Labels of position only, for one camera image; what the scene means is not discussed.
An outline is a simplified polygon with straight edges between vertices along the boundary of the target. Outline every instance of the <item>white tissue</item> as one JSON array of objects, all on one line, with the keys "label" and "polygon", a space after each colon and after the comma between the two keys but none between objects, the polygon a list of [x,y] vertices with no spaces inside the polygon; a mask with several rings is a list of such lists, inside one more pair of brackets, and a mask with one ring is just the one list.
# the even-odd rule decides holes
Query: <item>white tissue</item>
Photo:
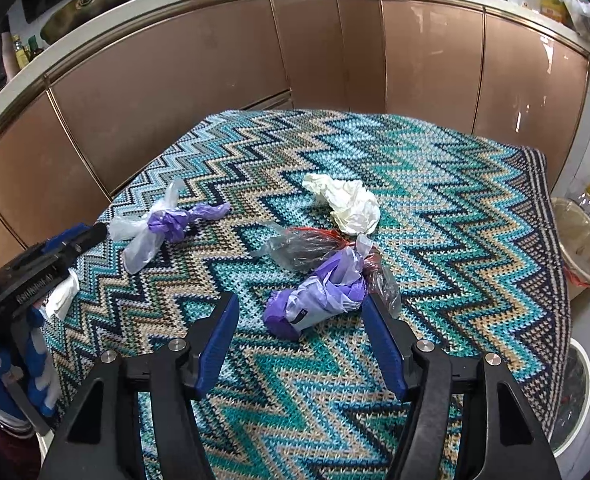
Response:
[{"label": "white tissue", "polygon": [[327,174],[307,173],[301,181],[317,200],[331,206],[331,217],[347,235],[371,234],[379,222],[379,204],[361,180],[336,180]]},{"label": "white tissue", "polygon": [[73,302],[73,298],[80,291],[80,280],[73,269],[69,269],[69,277],[56,286],[49,299],[46,301],[44,309],[46,317],[57,316],[59,320],[64,321],[66,313],[69,311],[69,306]]}]

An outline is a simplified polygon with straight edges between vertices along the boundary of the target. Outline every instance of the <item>silver screw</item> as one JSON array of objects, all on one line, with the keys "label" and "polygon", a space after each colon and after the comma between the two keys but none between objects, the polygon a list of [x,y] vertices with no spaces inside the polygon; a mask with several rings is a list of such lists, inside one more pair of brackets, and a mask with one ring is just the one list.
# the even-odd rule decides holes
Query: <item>silver screw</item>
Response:
[{"label": "silver screw", "polygon": [[186,348],[186,341],[182,338],[176,337],[175,339],[171,339],[168,342],[168,347],[171,349],[171,352],[179,352],[180,350],[184,350]]},{"label": "silver screw", "polygon": [[435,350],[435,343],[428,341],[428,339],[419,339],[417,342],[417,348],[419,348],[422,352],[432,352]]},{"label": "silver screw", "polygon": [[486,357],[484,357],[484,359],[486,359],[486,362],[491,366],[497,366],[499,363],[502,362],[502,358],[499,357],[499,355],[494,354],[492,352],[486,354]]},{"label": "silver screw", "polygon": [[107,350],[102,353],[100,359],[102,360],[102,363],[112,363],[117,359],[117,352],[115,350]]}]

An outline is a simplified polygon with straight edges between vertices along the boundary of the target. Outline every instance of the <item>tablecloth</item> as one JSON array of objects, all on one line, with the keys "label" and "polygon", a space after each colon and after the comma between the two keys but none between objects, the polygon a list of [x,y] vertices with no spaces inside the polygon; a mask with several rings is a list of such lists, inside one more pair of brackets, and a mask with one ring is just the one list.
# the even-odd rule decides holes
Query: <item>tablecloth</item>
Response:
[{"label": "tablecloth", "polygon": [[[127,242],[107,240],[78,259],[81,291],[65,322],[46,329],[61,408],[102,351],[153,351],[232,290],[241,307],[237,331],[216,387],[194,403],[216,477],[383,478],[404,409],[384,386],[359,313],[335,317],[298,343],[275,339],[261,320],[271,291],[302,276],[249,253],[271,234],[262,222],[330,227],[328,208],[301,186],[314,172],[360,178],[377,196],[381,220],[372,238],[416,335],[452,354],[500,354],[548,431],[570,317],[545,167],[537,150],[394,115],[212,115],[151,162],[99,220],[144,214],[174,178],[187,185],[180,206],[230,202],[232,211],[164,244],[134,276],[120,261]],[[146,400],[142,440],[154,477]],[[446,478],[456,461],[456,411]]]}]

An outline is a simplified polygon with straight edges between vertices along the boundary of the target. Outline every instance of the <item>dark red fabric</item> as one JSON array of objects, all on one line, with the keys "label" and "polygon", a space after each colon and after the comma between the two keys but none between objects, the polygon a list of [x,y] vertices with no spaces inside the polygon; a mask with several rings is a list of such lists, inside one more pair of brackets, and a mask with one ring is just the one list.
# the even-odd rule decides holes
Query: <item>dark red fabric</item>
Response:
[{"label": "dark red fabric", "polygon": [[7,471],[0,479],[37,480],[40,465],[40,446],[35,435],[17,438],[0,428],[0,472]]}]

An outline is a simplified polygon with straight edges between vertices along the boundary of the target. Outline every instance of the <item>beige trash can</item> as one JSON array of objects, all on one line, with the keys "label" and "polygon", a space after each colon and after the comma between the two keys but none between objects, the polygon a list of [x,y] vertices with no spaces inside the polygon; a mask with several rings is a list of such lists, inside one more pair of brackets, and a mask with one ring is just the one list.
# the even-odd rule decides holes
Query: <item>beige trash can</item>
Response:
[{"label": "beige trash can", "polygon": [[590,218],[567,198],[552,198],[552,203],[568,296],[572,300],[590,287]]}]

